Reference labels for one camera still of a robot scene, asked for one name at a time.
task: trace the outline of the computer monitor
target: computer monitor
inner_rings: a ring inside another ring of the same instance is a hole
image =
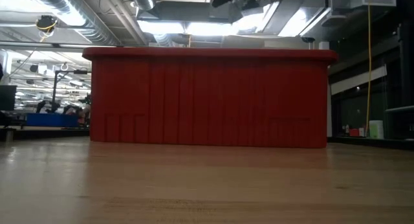
[[[0,111],[14,110],[16,89],[16,85],[0,85]]]

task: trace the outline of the red plastic bin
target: red plastic bin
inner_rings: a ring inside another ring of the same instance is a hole
[[[101,48],[91,140],[326,147],[329,50]]]

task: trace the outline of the bin rim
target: bin rim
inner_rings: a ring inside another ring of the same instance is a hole
[[[332,50],[298,50],[298,49],[205,49],[176,47],[89,47],[83,50],[85,59],[101,57],[133,56],[197,56],[220,58],[275,58],[305,59],[335,62],[338,55]]]

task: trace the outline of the wood grain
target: wood grain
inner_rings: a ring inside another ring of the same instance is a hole
[[[0,145],[0,223],[414,223],[414,153]]]

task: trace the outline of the blue bin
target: blue bin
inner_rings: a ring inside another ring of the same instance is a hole
[[[47,127],[78,127],[78,117],[73,115],[29,113],[27,114],[27,126]]]

